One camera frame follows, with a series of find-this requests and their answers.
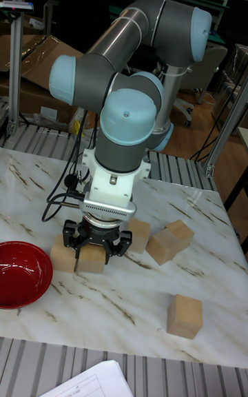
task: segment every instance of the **floor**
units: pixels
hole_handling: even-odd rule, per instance
[[[214,124],[211,115],[212,106],[206,102],[197,105],[197,94],[181,94],[179,97],[195,105],[192,112],[192,125],[187,128],[184,115],[178,109],[173,108],[171,120],[174,124],[174,131],[163,152],[189,159],[202,147]],[[208,95],[205,96],[205,100],[210,103],[213,102]],[[218,128],[215,128],[210,140],[214,139],[218,133]],[[210,149],[210,147],[207,148],[201,156],[206,155]],[[221,152],[214,170],[214,180],[223,202],[244,172],[247,161],[248,152],[242,141],[235,136],[231,136]],[[240,234],[240,242],[243,242],[248,230],[248,200],[244,190],[229,209],[228,215]]]

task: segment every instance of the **cable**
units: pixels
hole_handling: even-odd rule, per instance
[[[85,123],[86,115],[87,115],[87,111],[85,111],[85,113],[84,113],[84,115],[83,115],[83,120],[82,120],[81,125],[83,125],[83,124]],[[63,177],[65,176],[65,173],[66,173],[66,171],[67,171],[67,169],[68,169],[68,167],[69,167],[69,164],[70,164],[70,162],[71,162],[71,160],[72,160],[72,157],[73,157],[73,155],[74,155],[74,152],[75,152],[77,143],[78,143],[78,142],[80,143],[80,141],[81,141],[81,133],[82,133],[82,132],[81,132],[81,126],[80,126],[79,132],[78,132],[78,134],[77,134],[77,136],[76,136],[76,139],[75,139],[75,142],[74,142],[74,146],[73,146],[73,148],[72,148],[72,151],[71,151],[71,153],[70,153],[70,156],[69,156],[69,158],[68,158],[68,161],[67,161],[67,163],[66,163],[66,165],[65,165],[65,168],[64,168],[64,170],[63,170],[63,172],[62,172],[62,175],[61,175],[59,181],[57,182],[57,184],[55,185],[54,189],[51,191],[50,195],[48,195],[48,197],[47,197],[47,199],[46,199],[47,203],[49,203],[49,201],[50,201],[50,199],[51,199],[51,196],[56,192],[58,186],[60,185],[61,181],[63,180]]]
[[[93,149],[96,147],[96,133],[97,133],[97,122],[98,122],[98,114],[95,114],[95,124],[94,124],[94,130],[93,130]]]
[[[96,116],[95,116],[94,128],[93,128],[93,130],[92,130],[92,133],[91,133],[91,136],[90,136],[90,143],[89,143],[87,149],[90,149],[93,136],[94,136],[94,140],[93,140],[93,147],[92,147],[92,149],[94,149],[94,148],[96,147],[96,134],[97,134],[97,122],[98,122],[98,120],[99,120],[99,116],[96,114]],[[72,171],[72,166],[74,165],[74,163],[75,163],[75,161],[72,163],[72,165],[71,165],[71,167],[70,167],[70,170],[69,170],[69,173],[71,173],[71,171]]]
[[[245,116],[245,114],[247,113],[247,111],[248,111],[248,108],[246,109],[246,111],[245,111],[244,114],[241,114],[241,115],[240,115],[240,118],[238,119],[237,123],[235,124],[235,126],[234,126],[232,132],[234,132],[234,130],[238,127],[239,123],[241,122],[242,118]],[[214,143],[214,141],[216,141],[217,138],[218,138],[218,136],[217,136],[213,141],[211,141],[211,143],[209,143],[206,147],[208,147],[208,146],[210,146],[212,143]],[[202,158],[199,158],[197,161],[204,160],[204,158],[207,158],[208,156],[209,156],[209,154],[204,155]]]
[[[210,133],[208,134],[207,138],[205,139],[205,142],[203,143],[203,146],[201,147],[201,149],[200,149],[199,151],[197,151],[197,153],[196,153],[196,154],[194,154],[194,155],[193,155],[193,157],[196,155],[196,159],[195,159],[195,161],[197,161],[197,160],[198,160],[198,158],[199,158],[199,156],[200,156],[201,152],[202,152],[202,151],[205,149],[205,146],[206,146],[206,144],[207,144],[207,142],[208,142],[208,140],[209,140],[210,136],[212,135],[212,133],[213,133],[213,131],[214,131],[214,128],[217,126],[217,123],[218,123],[218,121],[219,121],[219,119],[220,119],[220,117],[221,117],[222,113],[224,112],[224,110],[225,110],[225,108],[227,107],[227,105],[228,105],[228,103],[229,103],[230,99],[232,98],[232,96],[233,96],[234,92],[236,91],[236,88],[238,87],[238,85],[239,85],[239,83],[240,83],[240,80],[241,80],[241,78],[242,78],[242,76],[240,76],[240,78],[239,78],[239,80],[238,80],[237,84],[234,86],[233,90],[231,91],[231,94],[228,96],[228,98],[227,98],[227,100],[226,100],[226,102],[225,102],[225,104],[224,104],[223,108],[221,109],[221,111],[220,111],[219,115],[217,116],[217,118],[216,118],[216,120],[215,120],[215,122],[214,122],[214,125],[213,125],[212,129],[210,130]]]
[[[207,100],[203,100],[205,103],[207,103],[208,105],[211,105],[211,106],[214,106],[214,104],[215,104],[215,98],[209,93],[209,92],[206,92],[206,93],[204,93],[204,95],[209,95],[213,100],[214,100],[214,103],[210,103],[209,101],[207,101]]]
[[[59,178],[59,181],[57,182],[57,184],[55,185],[55,187],[53,188],[53,190],[51,191],[51,193],[48,195],[48,197],[47,197],[47,199],[46,199],[46,202],[48,203],[48,205],[47,205],[47,207],[46,207],[46,209],[45,209],[45,211],[44,211],[44,213],[43,213],[43,215],[42,215],[42,221],[43,222],[47,222],[47,221],[49,221],[50,219],[52,219],[52,218],[54,218],[55,217],[55,215],[59,212],[59,210],[61,209],[61,207],[62,207],[62,205],[60,205],[57,209],[56,209],[56,211],[51,215],[51,216],[49,216],[49,218],[45,218],[45,216],[46,216],[46,214],[48,213],[48,210],[50,209],[50,206],[53,204],[53,201],[54,201],[54,198],[51,200],[51,196],[56,192],[56,190],[58,189],[58,187],[59,187],[59,185],[60,185],[60,183],[61,183],[61,181],[63,180],[63,177],[65,176],[65,173],[66,173],[66,171],[67,171],[67,169],[68,169],[68,167],[69,167],[69,164],[70,164],[70,162],[71,162],[71,160],[72,160],[72,157],[73,157],[73,155],[74,155],[74,152],[75,152],[75,149],[77,148],[79,148],[80,147],[80,142],[81,142],[81,135],[82,135],[82,130],[83,130],[83,125],[84,125],[84,123],[85,123],[85,119],[86,119],[86,116],[87,116],[87,111],[85,111],[85,113],[84,113],[84,115],[83,115],[83,119],[82,119],[82,122],[81,122],[81,126],[80,126],[80,128],[79,128],[79,132],[78,132],[78,134],[77,134],[77,136],[76,136],[76,139],[75,139],[75,142],[74,142],[74,145],[73,145],[73,148],[72,148],[72,151],[71,151],[71,153],[70,153],[70,156],[69,156],[69,158],[68,158],[68,161],[67,161],[67,163],[66,163],[66,165],[65,165],[65,168],[64,168],[64,170],[63,170],[63,172],[62,172],[62,175],[61,175],[61,177]],[[66,191],[66,193],[65,194],[59,194],[60,196],[63,196],[64,197],[64,199],[62,200],[62,203],[64,203],[65,202],[65,200],[66,200],[66,198],[67,198],[67,196],[69,196],[68,195],[68,193],[69,193],[69,189],[67,189],[67,191]]]
[[[83,125],[85,123],[86,116],[87,116],[87,110],[85,111],[85,113],[83,115],[83,120],[82,120],[82,122],[80,124],[80,128],[79,128],[79,133],[78,133],[79,140],[78,140],[78,143],[77,143],[77,146],[76,146],[76,158],[75,158],[75,162],[74,162],[74,169],[72,171],[73,174],[76,173],[76,166],[77,166],[77,162],[78,162],[78,159],[79,159],[79,150],[80,150],[80,144],[81,144]]]
[[[204,147],[203,147],[203,150],[204,150],[204,149],[207,149],[207,147],[211,146],[211,144],[213,144],[214,141],[217,140],[217,138],[218,138],[218,135],[217,135],[217,137],[216,137],[214,140],[211,141],[211,143],[208,143],[206,146],[204,146]],[[192,156],[190,157],[190,160],[192,160],[192,158],[194,158],[197,154],[198,154],[198,152],[196,152],[194,155],[192,155]]]

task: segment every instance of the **wooden cube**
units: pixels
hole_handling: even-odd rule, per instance
[[[106,251],[102,245],[87,244],[80,250],[76,266],[78,272],[103,273]]]
[[[167,333],[194,339],[203,326],[202,303],[197,299],[175,295],[168,308]]]
[[[50,260],[54,270],[73,273],[76,259],[75,251],[63,244],[63,235],[57,234],[50,252]]]
[[[127,230],[132,232],[132,244],[128,250],[135,253],[143,253],[149,240],[150,227],[149,223],[144,223],[135,218],[129,221]]]
[[[181,220],[166,225],[149,240],[147,252],[159,264],[165,264],[189,246],[194,233]]]

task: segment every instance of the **paper sheet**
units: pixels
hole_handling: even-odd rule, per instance
[[[133,397],[115,360],[108,360],[82,372],[40,397]]]

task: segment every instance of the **marble table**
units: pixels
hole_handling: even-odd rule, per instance
[[[0,164],[0,241],[27,241],[49,253],[64,220],[81,219],[79,210],[63,208],[41,222],[65,163],[0,149]],[[0,336],[248,367],[248,266],[219,194],[148,180],[136,184],[134,202],[152,234],[182,219],[195,233],[190,246],[161,267],[147,252],[129,252],[112,258],[103,274],[54,271],[37,302],[0,309]],[[203,302],[194,340],[166,332],[175,294]]]

